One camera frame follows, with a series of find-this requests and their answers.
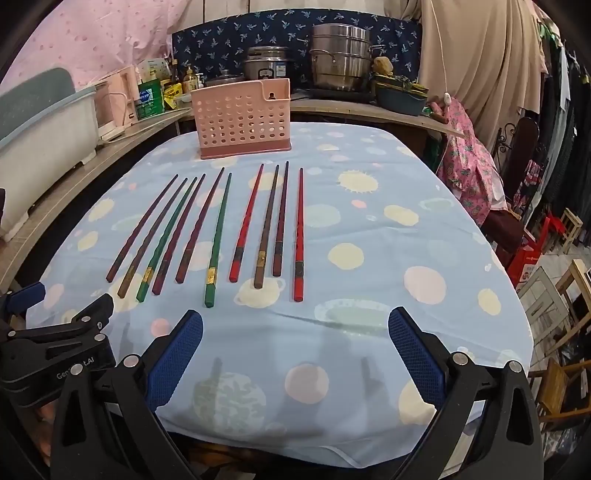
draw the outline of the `chopstick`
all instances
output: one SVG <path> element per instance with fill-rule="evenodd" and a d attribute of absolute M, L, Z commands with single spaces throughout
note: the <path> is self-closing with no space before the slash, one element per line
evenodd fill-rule
<path fill-rule="evenodd" d="M 281 276 L 281 263 L 283 262 L 283 232 L 285 227 L 285 200 L 287 198 L 287 174 L 290 163 L 285 162 L 283 175 L 283 190 L 281 192 L 281 204 L 279 206 L 279 218 L 277 219 L 277 234 L 275 236 L 275 255 L 273 256 L 273 276 Z"/>
<path fill-rule="evenodd" d="M 183 283 L 185 277 L 187 276 L 187 270 L 189 270 L 189 264 L 191 263 L 191 257 L 193 256 L 193 250 L 195 249 L 195 244 L 197 243 L 199 232 L 201 231 L 203 221 L 205 220 L 205 216 L 207 215 L 207 210 L 212 202 L 213 195 L 216 193 L 217 184 L 220 183 L 220 179 L 222 178 L 224 170 L 225 168 L 222 167 L 220 173 L 217 175 L 216 181 L 213 182 L 212 189 L 209 190 L 209 194 L 207 194 L 207 198 L 205 199 L 205 203 L 201 208 L 201 212 L 199 212 L 199 217 L 197 218 L 197 222 L 195 222 L 195 227 L 191 232 L 191 238 L 189 238 L 189 242 L 185 247 L 183 257 L 181 258 L 181 263 L 178 265 L 177 276 L 175 278 L 177 283 Z"/>
<path fill-rule="evenodd" d="M 223 220 L 226 214 L 226 204 L 228 203 L 228 193 L 230 192 L 230 181 L 232 180 L 232 173 L 228 174 L 228 181 L 226 182 L 226 190 L 223 193 L 222 205 L 220 206 L 220 213 L 217 216 L 216 233 L 213 236 L 212 257 L 209 260 L 209 268 L 207 269 L 207 283 L 205 285 L 205 306 L 210 309 L 213 307 L 216 298 L 216 279 L 217 279 L 217 264 L 220 257 L 220 243 L 222 241 Z"/>
<path fill-rule="evenodd" d="M 158 269 L 158 273 L 156 274 L 156 280 L 154 280 L 154 285 L 152 286 L 152 293 L 154 295 L 160 295 L 162 292 L 162 286 L 164 285 L 164 280 L 166 278 L 166 274 L 168 273 L 168 267 L 170 266 L 170 261 L 173 259 L 174 249 L 177 247 L 178 238 L 181 236 L 181 231 L 183 230 L 184 224 L 187 221 L 187 217 L 189 216 L 189 211 L 191 211 L 191 207 L 193 206 L 193 202 L 197 197 L 197 192 L 201 188 L 203 184 L 203 180 L 205 179 L 205 174 L 201 175 L 199 179 L 199 183 L 193 190 L 193 194 L 191 198 L 189 198 L 189 202 L 183 213 L 181 218 L 178 220 L 177 227 L 175 228 L 172 237 L 170 238 L 170 242 L 168 243 L 168 247 L 166 248 L 166 252 L 162 258 L 162 262 L 160 263 L 160 268 Z"/>
<path fill-rule="evenodd" d="M 168 240 L 168 236 L 170 235 L 170 232 L 173 230 L 174 223 L 177 221 L 177 218 L 181 213 L 181 209 L 183 208 L 184 203 L 187 201 L 189 193 L 191 193 L 191 190 L 193 189 L 193 186 L 195 185 L 196 181 L 197 177 L 193 179 L 191 185 L 189 185 L 189 188 L 183 195 L 183 198 L 181 198 L 180 202 L 178 203 L 176 210 L 168 220 L 168 224 L 164 229 L 164 233 L 160 237 L 158 245 L 154 249 L 154 253 L 152 255 L 152 258 L 150 259 L 150 263 L 148 263 L 146 271 L 144 272 L 144 278 L 142 279 L 142 283 L 139 285 L 138 294 L 135 297 L 135 299 L 138 302 L 143 302 L 146 298 L 148 288 L 150 287 L 150 282 L 152 281 L 152 276 L 154 275 L 154 270 L 156 270 L 158 260 L 160 260 L 160 256 L 162 255 L 162 251 L 164 250 L 164 246 L 166 245 L 166 240 Z"/>
<path fill-rule="evenodd" d="M 267 247 L 269 246 L 269 230 L 271 229 L 271 216 L 273 215 L 273 200 L 275 199 L 275 189 L 277 188 L 277 176 L 279 175 L 279 165 L 275 167 L 275 176 L 273 185 L 269 194 L 269 203 L 267 204 L 267 213 L 265 214 L 265 223 L 262 226 L 261 244 L 259 246 L 258 258 L 256 260 L 256 270 L 254 278 L 254 287 L 262 288 L 265 280 L 265 264 L 267 263 Z"/>
<path fill-rule="evenodd" d="M 294 301 L 304 300 L 304 169 L 300 168 L 300 188 L 297 199 L 297 227 L 295 230 Z"/>
<path fill-rule="evenodd" d="M 144 256 L 144 253 L 146 253 L 146 250 L 148 249 L 148 246 L 149 246 L 151 240 L 153 239 L 154 235 L 156 234 L 156 230 L 158 230 L 158 227 L 162 223 L 162 220 L 164 220 L 166 212 L 168 212 L 170 206 L 173 204 L 174 200 L 178 196 L 179 192 L 181 191 L 181 189 L 183 188 L 185 183 L 187 183 L 187 178 L 185 178 L 182 181 L 181 185 L 178 186 L 176 192 L 174 192 L 173 196 L 170 197 L 170 200 L 164 206 L 164 208 L 160 212 L 160 215 L 158 215 L 158 218 L 156 218 L 154 224 L 152 225 L 152 228 L 150 228 L 150 231 L 148 232 L 148 235 L 146 235 L 146 238 L 144 238 L 144 242 L 140 246 L 138 252 L 135 254 L 134 259 L 131 261 L 129 268 L 127 269 L 127 273 L 125 274 L 125 277 L 123 279 L 123 282 L 121 282 L 121 286 L 119 287 L 119 290 L 117 291 L 117 295 L 119 296 L 120 299 L 125 298 L 125 295 L 127 294 L 127 290 L 129 289 L 129 285 L 131 285 L 131 281 L 134 278 L 135 271 L 138 269 L 139 263 L 142 261 L 142 257 Z"/>
<path fill-rule="evenodd" d="M 158 205 L 158 202 L 160 202 L 160 200 L 162 200 L 162 198 L 164 197 L 164 195 L 166 194 L 168 189 L 171 187 L 171 185 L 174 183 L 174 181 L 177 178 L 178 178 L 178 174 L 175 175 L 173 177 L 173 179 L 168 182 L 168 185 L 166 185 L 164 187 L 164 190 L 160 192 L 160 195 L 158 195 L 156 197 L 156 199 L 152 202 L 152 205 L 150 205 L 150 207 L 148 208 L 148 210 L 146 211 L 144 216 L 139 220 L 138 224 L 134 228 L 134 231 L 131 232 L 131 235 L 126 240 L 125 245 L 123 246 L 123 248 L 119 252 L 119 255 L 117 255 L 117 258 L 115 258 L 113 265 L 111 265 L 111 268 L 110 268 L 109 272 L 107 273 L 107 282 L 109 282 L 109 283 L 113 282 L 113 280 L 115 279 L 115 275 L 117 275 L 117 271 L 119 270 L 119 267 L 123 263 L 125 256 L 129 252 L 129 249 L 131 248 L 131 245 L 133 245 L 135 239 L 139 235 L 139 231 L 142 229 L 142 227 L 148 221 L 149 216 L 152 215 L 152 212 L 156 208 L 156 205 Z"/>
<path fill-rule="evenodd" d="M 238 275 L 240 275 L 240 266 L 242 265 L 242 256 L 244 254 L 244 246 L 246 245 L 246 236 L 248 235 L 248 227 L 251 224 L 252 209 L 255 204 L 258 186 L 261 182 L 263 166 L 264 164 L 261 163 L 259 173 L 256 176 L 255 185 L 252 188 L 251 198 L 248 200 L 246 212 L 244 213 L 244 218 L 242 219 L 242 227 L 240 228 L 240 234 L 238 235 L 238 241 L 236 242 L 236 249 L 234 250 L 234 259 L 232 260 L 232 266 L 230 267 L 230 281 L 232 283 L 236 283 L 238 281 Z"/>

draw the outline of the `light blue tablecloth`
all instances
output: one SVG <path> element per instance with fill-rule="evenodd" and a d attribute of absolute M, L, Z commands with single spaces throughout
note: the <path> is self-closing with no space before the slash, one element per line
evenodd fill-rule
<path fill-rule="evenodd" d="M 142 353 L 187 309 L 201 313 L 203 342 L 173 398 L 157 411 L 163 425 L 199 439 L 257 447 L 318 463 L 364 467 L 408 453 L 433 414 L 388 337 L 388 313 L 404 306 L 450 351 L 527 368 L 533 341 L 505 271 L 478 228 L 417 157 L 394 136 L 354 125 L 291 126 L 293 149 L 213 161 L 197 135 L 174 138 L 146 155 L 78 224 L 43 277 L 46 300 L 28 327 L 69 321 L 108 291 L 115 314 L 105 333 L 117 359 Z M 290 161 L 283 276 L 251 286 L 274 167 Z M 259 165 L 241 277 L 230 260 Z M 184 246 L 222 166 L 232 172 L 216 304 L 203 305 L 206 268 L 226 182 L 207 214 L 184 284 L 174 276 Z M 293 302 L 298 169 L 305 180 L 306 293 Z M 172 208 L 125 300 L 105 280 L 119 249 L 164 185 L 178 173 L 207 177 L 173 256 L 162 295 L 138 304 L 139 281 Z M 269 252 L 280 200 L 275 197 Z M 156 212 L 164 206 L 157 207 Z M 119 270 L 118 280 L 156 213 Z M 479 415 L 482 406 L 473 409 Z"/>

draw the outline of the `yellow package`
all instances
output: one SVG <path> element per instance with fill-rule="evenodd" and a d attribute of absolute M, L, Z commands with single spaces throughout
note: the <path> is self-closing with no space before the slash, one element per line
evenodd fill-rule
<path fill-rule="evenodd" d="M 173 110 L 177 108 L 176 98 L 183 94 L 183 86 L 180 83 L 170 85 L 164 89 L 164 101 Z"/>

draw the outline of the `beige curtain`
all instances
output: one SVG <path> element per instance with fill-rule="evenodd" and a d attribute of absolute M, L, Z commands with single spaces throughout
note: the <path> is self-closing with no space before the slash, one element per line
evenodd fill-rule
<path fill-rule="evenodd" d="M 447 91 L 461 101 L 489 150 L 498 127 L 514 123 L 520 108 L 540 111 L 543 57 L 531 0 L 384 2 L 393 17 L 421 19 L 419 82 L 442 97 L 443 58 Z"/>

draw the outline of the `stainless steel pot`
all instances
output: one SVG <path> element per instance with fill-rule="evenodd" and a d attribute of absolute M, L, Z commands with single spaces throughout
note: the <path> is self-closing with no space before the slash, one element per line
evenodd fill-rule
<path fill-rule="evenodd" d="M 243 62 L 244 75 L 247 80 L 286 78 L 290 76 L 292 64 L 289 48 L 251 47 Z"/>
<path fill-rule="evenodd" d="M 216 85 L 224 85 L 226 83 L 244 82 L 244 77 L 242 75 L 232 75 L 231 73 L 228 73 L 227 70 L 221 70 L 220 73 L 221 75 L 219 77 L 207 80 L 205 85 L 213 87 Z"/>
<path fill-rule="evenodd" d="M 343 24 L 315 25 L 312 30 L 312 77 L 318 88 L 359 91 L 369 77 L 369 31 Z"/>

